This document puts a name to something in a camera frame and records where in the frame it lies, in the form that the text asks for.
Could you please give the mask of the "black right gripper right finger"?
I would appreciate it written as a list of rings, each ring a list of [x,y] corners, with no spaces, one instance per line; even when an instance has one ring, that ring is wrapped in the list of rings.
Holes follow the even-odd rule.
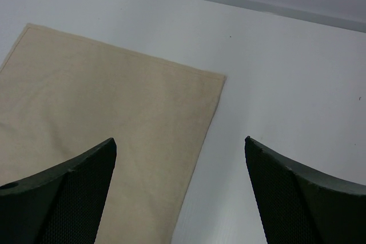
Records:
[[[268,243],[365,243],[365,186],[287,158],[251,137],[245,160]]]

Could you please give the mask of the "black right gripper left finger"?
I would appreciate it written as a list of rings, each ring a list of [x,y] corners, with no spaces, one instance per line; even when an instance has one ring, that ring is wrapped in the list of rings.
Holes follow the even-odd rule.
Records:
[[[32,176],[1,186],[1,243],[94,243],[117,145],[109,138]]]

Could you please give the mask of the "beige cloth napkin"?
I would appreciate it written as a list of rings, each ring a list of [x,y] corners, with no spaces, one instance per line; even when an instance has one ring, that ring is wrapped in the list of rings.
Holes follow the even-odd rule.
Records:
[[[113,138],[97,243],[170,243],[224,82],[27,24],[1,66],[1,184]]]

